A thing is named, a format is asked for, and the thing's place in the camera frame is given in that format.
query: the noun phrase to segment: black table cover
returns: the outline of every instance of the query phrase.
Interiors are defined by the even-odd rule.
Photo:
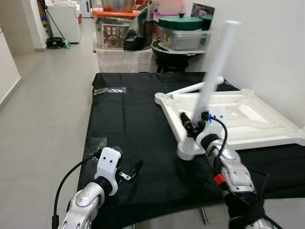
[[[123,183],[107,197],[92,228],[122,228],[160,215],[214,204],[222,193],[212,179],[205,156],[182,161],[177,143],[156,92],[167,93],[202,80],[204,73],[98,73],[93,81],[92,107],[83,158],[101,146],[123,153],[121,167],[128,173],[139,159],[144,165],[132,184]],[[218,91],[235,91],[228,82]],[[268,173],[266,198],[305,196],[305,148],[274,146],[238,151],[242,162]],[[81,167],[78,190],[96,172],[97,159]]]

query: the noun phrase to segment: white tube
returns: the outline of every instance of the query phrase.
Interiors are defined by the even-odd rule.
[[[214,92],[217,87],[217,76],[222,75],[239,26],[240,22],[238,21],[225,21],[223,33],[216,46],[218,47],[218,50],[213,61],[213,66],[204,78],[205,83],[200,90],[201,94],[198,99],[198,104],[193,113],[193,124],[197,124],[201,120],[201,112],[208,111],[207,107],[210,102],[211,93]]]
[[[216,83],[217,84],[224,83],[224,78],[222,76],[218,76],[216,78]],[[188,86],[188,87],[185,87],[185,88],[181,88],[181,89],[173,91],[173,92],[169,92],[169,93],[167,93],[167,95],[183,94],[183,93],[197,91],[197,90],[200,90],[202,88],[203,84],[204,84],[204,82],[197,83],[197,84],[194,84],[194,85],[191,85],[191,86]]]
[[[185,94],[172,94],[173,100],[196,100],[199,97],[199,93],[185,93]]]

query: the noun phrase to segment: green lid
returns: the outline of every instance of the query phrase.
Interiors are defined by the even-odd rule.
[[[159,19],[159,26],[172,30],[198,30],[201,29],[203,20],[196,17],[184,17],[184,13],[179,16],[162,17]]]

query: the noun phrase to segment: white wall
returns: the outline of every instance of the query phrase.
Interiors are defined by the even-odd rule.
[[[3,33],[0,34],[0,104],[20,80],[20,75],[7,46]]]
[[[22,0],[0,0],[0,25],[12,55],[34,53],[34,45],[25,15]]]
[[[241,21],[223,76],[238,88],[250,88],[262,100],[305,126],[304,0],[196,0],[215,7],[213,34],[204,64],[207,71],[224,20]],[[190,13],[193,0],[185,0]]]
[[[44,49],[47,34],[42,25],[37,0],[22,0],[22,7],[35,49]]]

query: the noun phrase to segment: floor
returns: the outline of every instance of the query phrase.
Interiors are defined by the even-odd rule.
[[[32,69],[39,63],[43,54],[43,52],[34,52],[31,54],[13,56],[17,69],[23,80],[27,79],[31,75],[30,73]]]
[[[46,50],[0,113],[0,222],[4,229],[50,229],[54,196],[65,173],[82,158],[91,83],[98,72],[92,53],[91,19],[81,25],[80,44]],[[79,169],[64,184],[62,219],[76,191]],[[266,212],[284,228],[303,229],[304,199],[267,200]],[[224,205],[206,208],[209,226],[197,210],[139,223],[144,229],[227,228]]]

